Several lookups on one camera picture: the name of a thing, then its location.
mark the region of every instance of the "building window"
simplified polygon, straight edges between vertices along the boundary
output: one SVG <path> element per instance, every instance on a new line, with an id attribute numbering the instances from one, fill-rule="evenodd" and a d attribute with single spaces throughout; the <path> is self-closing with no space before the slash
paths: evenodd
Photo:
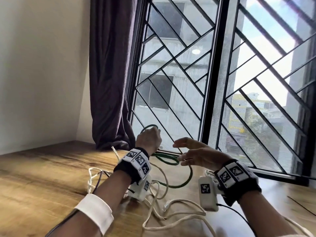
<path id="1" fill-rule="evenodd" d="M 182 17 L 171 5 L 170 2 L 155 2 L 154 3 L 161 14 L 170 22 L 172 28 L 180 35 L 182 26 Z M 180 11 L 184 11 L 184 3 L 175 3 Z M 175 34 L 170 27 L 166 27 L 163 18 L 156 12 L 150 14 L 149 24 L 160 38 L 175 38 Z M 149 29 L 147 36 L 150 36 L 152 31 Z"/>
<path id="2" fill-rule="evenodd" d="M 141 73 L 140 82 L 146 79 L 150 74 Z M 149 80 L 146 80 L 139 88 L 138 91 L 145 99 L 149 107 L 151 108 L 161 108 L 161 109 L 169 109 L 168 105 L 170 104 L 172 83 L 170 80 L 164 75 L 154 75 L 150 78 L 150 80 L 154 83 L 155 87 L 159 90 L 160 94 L 156 90 L 156 88 L 151 84 Z M 147 106 L 142 98 L 137 98 L 136 105 Z"/>

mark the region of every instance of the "dark curtain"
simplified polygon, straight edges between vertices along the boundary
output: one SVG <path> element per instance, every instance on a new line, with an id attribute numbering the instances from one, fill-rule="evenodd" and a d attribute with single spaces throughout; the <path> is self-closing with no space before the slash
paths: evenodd
<path id="1" fill-rule="evenodd" d="M 97 149 L 135 146 L 125 97 L 135 11 L 136 0 L 91 0 L 90 103 Z"/>

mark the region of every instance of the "person's left hand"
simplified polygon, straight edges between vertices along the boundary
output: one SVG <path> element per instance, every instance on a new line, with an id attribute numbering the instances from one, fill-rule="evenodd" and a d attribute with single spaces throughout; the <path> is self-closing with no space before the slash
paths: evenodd
<path id="1" fill-rule="evenodd" d="M 158 150 L 161 142 L 160 130 L 152 127 L 137 136 L 136 147 L 144 148 L 148 155 L 151 156 Z"/>

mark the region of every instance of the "purple curtain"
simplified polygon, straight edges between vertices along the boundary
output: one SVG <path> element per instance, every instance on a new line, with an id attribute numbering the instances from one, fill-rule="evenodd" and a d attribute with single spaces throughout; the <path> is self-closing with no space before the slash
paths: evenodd
<path id="1" fill-rule="evenodd" d="M 130 150 L 135 136 L 127 120 L 125 84 L 137 0 L 91 0 L 90 103 L 97 149 Z"/>

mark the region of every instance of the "wristband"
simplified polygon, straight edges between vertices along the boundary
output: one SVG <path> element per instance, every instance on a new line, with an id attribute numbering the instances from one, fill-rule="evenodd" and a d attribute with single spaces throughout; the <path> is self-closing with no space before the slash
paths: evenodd
<path id="1" fill-rule="evenodd" d="M 111 208 L 94 194 L 86 195 L 75 209 L 88 216 L 99 227 L 102 236 L 114 220 Z"/>
<path id="2" fill-rule="evenodd" d="M 259 179 L 244 163 L 230 159 L 223 168 L 215 171 L 218 187 L 224 192 L 223 198 L 228 206 L 232 206 L 248 191 L 259 191 Z"/>
<path id="3" fill-rule="evenodd" d="M 134 182 L 138 183 L 141 179 L 144 179 L 151 170 L 147 152 L 146 155 L 140 149 L 142 148 L 132 149 L 122 159 L 120 159 L 119 163 L 113 170 L 113 172 L 121 170 L 127 173 L 132 179 L 131 184 Z"/>

